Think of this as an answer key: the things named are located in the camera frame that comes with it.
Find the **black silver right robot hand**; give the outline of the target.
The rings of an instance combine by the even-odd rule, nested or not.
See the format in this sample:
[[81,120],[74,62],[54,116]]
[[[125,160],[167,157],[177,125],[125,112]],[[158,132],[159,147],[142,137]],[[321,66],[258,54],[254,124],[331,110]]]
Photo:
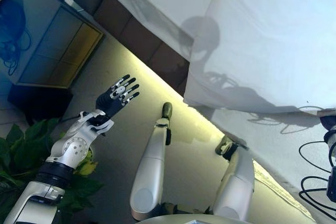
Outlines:
[[320,118],[322,126],[328,131],[335,126],[335,110],[319,111],[317,116]]

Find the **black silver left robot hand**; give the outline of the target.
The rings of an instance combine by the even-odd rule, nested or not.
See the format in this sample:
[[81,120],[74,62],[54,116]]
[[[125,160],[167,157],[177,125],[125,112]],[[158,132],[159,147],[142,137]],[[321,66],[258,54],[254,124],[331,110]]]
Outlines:
[[102,111],[108,118],[114,117],[140,93],[136,78],[126,74],[115,82],[108,90],[96,99],[96,109]]

